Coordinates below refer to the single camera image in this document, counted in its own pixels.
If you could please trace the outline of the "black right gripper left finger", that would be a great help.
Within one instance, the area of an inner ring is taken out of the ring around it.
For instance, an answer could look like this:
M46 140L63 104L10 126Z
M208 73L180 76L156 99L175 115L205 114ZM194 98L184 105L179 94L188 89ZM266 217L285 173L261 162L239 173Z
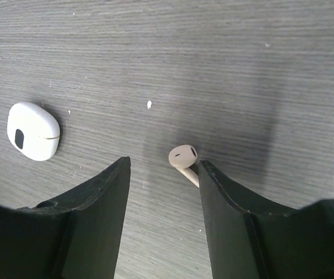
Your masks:
M121 157L33 208L0 205L0 278L114 278L130 167Z

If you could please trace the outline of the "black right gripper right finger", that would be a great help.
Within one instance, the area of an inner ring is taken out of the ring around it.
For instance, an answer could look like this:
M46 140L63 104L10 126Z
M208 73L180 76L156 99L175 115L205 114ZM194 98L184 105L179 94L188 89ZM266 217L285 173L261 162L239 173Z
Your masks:
M334 199L293 209L207 160L199 183L213 278L334 278Z

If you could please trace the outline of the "beige earbud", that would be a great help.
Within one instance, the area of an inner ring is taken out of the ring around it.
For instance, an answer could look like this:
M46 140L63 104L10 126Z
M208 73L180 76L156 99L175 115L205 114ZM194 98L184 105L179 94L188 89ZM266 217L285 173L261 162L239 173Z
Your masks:
M191 169L197 162L197 159L198 154L196 149L192 145L187 144L173 148L168 155L170 165L199 188L198 174Z

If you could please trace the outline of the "white earbud charging case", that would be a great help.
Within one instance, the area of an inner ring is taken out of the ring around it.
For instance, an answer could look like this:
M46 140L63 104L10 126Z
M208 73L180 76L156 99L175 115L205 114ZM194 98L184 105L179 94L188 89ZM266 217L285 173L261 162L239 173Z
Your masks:
M61 136L59 123L34 103L14 104L8 114L6 129L10 143L31 160L43 162L56 153Z

